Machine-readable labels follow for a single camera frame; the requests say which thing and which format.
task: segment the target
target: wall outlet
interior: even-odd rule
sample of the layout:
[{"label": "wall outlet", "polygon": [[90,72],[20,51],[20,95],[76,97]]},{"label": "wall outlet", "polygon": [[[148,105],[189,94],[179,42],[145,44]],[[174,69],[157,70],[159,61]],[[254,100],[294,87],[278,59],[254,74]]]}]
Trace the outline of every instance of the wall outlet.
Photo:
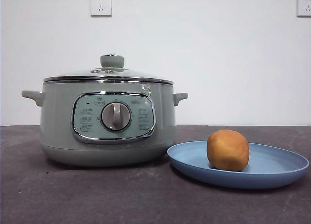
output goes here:
[{"label": "wall outlet", "polygon": [[311,17],[311,0],[297,0],[297,16]]},{"label": "wall outlet", "polygon": [[92,17],[110,17],[111,0],[91,0]]}]

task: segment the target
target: lid rim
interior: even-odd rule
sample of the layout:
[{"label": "lid rim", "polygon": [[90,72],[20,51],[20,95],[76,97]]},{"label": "lid rim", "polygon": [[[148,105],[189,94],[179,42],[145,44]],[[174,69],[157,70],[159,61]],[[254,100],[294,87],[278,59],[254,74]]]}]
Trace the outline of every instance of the lid rim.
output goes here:
[{"label": "lid rim", "polygon": [[44,82],[62,81],[62,80],[124,80],[124,81],[140,81],[140,82],[155,82],[173,85],[174,82],[163,79],[147,78],[147,77],[128,77],[128,76],[57,76],[44,78]]}]

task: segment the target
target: blue plate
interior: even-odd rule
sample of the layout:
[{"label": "blue plate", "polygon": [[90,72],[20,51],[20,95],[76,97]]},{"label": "blue plate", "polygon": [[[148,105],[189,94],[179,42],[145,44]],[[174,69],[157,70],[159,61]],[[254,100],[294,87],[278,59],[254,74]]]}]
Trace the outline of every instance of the blue plate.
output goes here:
[{"label": "blue plate", "polygon": [[295,182],[307,172],[309,161],[299,154],[268,145],[248,145],[248,166],[241,172],[215,169],[207,159],[207,141],[177,144],[170,147],[167,154],[183,174],[229,188],[278,188]]}]

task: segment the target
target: lid knob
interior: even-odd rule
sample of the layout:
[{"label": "lid knob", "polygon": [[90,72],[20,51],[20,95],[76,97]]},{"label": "lid knob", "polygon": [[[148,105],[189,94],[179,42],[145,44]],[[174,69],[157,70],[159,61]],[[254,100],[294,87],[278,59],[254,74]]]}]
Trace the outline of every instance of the lid knob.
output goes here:
[{"label": "lid knob", "polygon": [[121,55],[102,55],[101,65],[103,68],[123,68],[124,57]]}]

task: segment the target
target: plate rim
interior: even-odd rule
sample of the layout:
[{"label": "plate rim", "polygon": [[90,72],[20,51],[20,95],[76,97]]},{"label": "plate rim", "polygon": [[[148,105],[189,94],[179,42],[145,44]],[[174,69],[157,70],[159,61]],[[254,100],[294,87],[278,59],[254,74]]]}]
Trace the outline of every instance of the plate rim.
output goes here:
[{"label": "plate rim", "polygon": [[179,163],[182,163],[182,164],[184,164],[184,165],[191,166],[191,167],[195,167],[195,168],[199,168],[199,169],[202,169],[202,170],[215,171],[215,172],[224,172],[224,173],[237,173],[237,174],[244,174],[244,175],[265,175],[265,176],[267,176],[267,175],[276,175],[276,174],[289,174],[289,173],[295,173],[295,172],[303,171],[303,170],[307,169],[307,168],[309,167],[309,164],[310,164],[307,158],[305,158],[304,156],[302,156],[302,155],[300,155],[300,154],[298,154],[298,153],[296,153],[296,152],[293,152],[293,151],[290,151],[290,150],[286,150],[286,149],[282,149],[282,148],[275,147],[275,146],[271,146],[271,145],[263,145],[263,144],[251,143],[251,142],[248,142],[247,144],[261,145],[261,146],[266,146],[266,147],[270,147],[270,148],[276,148],[276,149],[278,149],[278,150],[288,151],[288,152],[290,152],[290,153],[292,153],[292,154],[295,154],[295,155],[297,155],[297,156],[303,158],[303,159],[307,162],[307,164],[306,164],[306,166],[304,166],[304,167],[302,167],[302,168],[299,168],[299,169],[296,169],[296,170],[286,171],[286,172],[277,172],[277,173],[234,172],[234,171],[225,171],[225,170],[213,169],[213,168],[202,168],[202,167],[194,166],[194,165],[191,165],[191,164],[187,164],[187,163],[185,163],[185,162],[181,162],[181,161],[179,161],[179,160],[173,158],[173,157],[170,155],[170,153],[169,153],[169,151],[170,151],[172,148],[174,148],[174,147],[176,147],[176,146],[178,146],[178,145],[187,144],[187,143],[196,143],[196,142],[206,142],[206,143],[207,143],[207,140],[187,141],[187,142],[182,142],[182,143],[179,143],[179,144],[172,145],[170,148],[167,149],[167,155],[169,156],[169,158],[170,158],[171,160],[175,160],[175,161],[177,161],[177,162],[179,162]]}]

